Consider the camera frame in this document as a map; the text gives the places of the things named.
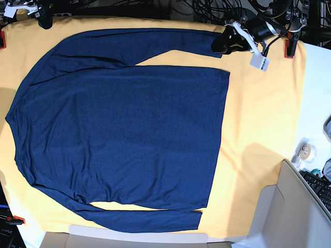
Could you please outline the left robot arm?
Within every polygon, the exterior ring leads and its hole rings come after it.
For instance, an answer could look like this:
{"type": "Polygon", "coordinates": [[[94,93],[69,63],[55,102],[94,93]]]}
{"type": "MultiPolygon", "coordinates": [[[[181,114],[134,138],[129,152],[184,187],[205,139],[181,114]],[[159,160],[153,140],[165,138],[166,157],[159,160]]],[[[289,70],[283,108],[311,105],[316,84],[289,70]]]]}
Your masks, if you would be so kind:
{"type": "Polygon", "coordinates": [[[270,46],[285,37],[285,58],[293,58],[301,29],[307,26],[309,1],[271,1],[267,7],[249,1],[256,10],[238,7],[224,14],[224,31],[213,41],[211,49],[221,55],[253,52],[260,44],[267,56],[270,46]]]}

